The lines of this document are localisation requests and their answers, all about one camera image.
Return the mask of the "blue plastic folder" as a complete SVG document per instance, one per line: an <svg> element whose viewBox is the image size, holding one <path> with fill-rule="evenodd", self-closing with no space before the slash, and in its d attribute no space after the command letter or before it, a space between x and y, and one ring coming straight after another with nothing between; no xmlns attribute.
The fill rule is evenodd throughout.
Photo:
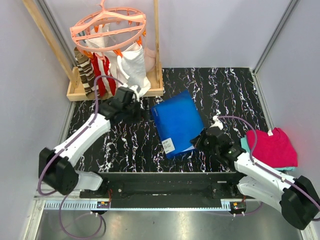
<svg viewBox="0 0 320 240"><path fill-rule="evenodd" d="M153 106L151 113L167 158L195 149L191 140L204 124L188 90Z"/></svg>

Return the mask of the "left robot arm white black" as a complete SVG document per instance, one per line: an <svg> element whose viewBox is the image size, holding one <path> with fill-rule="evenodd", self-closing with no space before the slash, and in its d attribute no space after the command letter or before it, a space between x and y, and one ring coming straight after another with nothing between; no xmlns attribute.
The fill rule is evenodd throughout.
<svg viewBox="0 0 320 240"><path fill-rule="evenodd" d="M83 153L112 126L136 122L144 115L140 98L145 93L138 85L120 86L115 95L95 104L95 112L67 140L54 149L45 147L39 154L38 183L46 183L53 192L66 196L75 190L90 191L103 198L108 193L108 182L96 172L75 170Z"/></svg>

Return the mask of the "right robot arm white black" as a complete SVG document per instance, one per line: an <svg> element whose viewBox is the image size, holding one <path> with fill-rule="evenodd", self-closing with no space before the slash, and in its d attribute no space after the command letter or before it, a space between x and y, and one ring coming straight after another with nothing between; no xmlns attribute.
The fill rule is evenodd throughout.
<svg viewBox="0 0 320 240"><path fill-rule="evenodd" d="M230 197L236 199L244 195L255 198L279 211L298 230L304 230L317 220L320 198L305 176L295 178L266 165L232 143L217 126L203 129L190 142L196 149L216 155L229 168L244 175L239 181L227 185Z"/></svg>

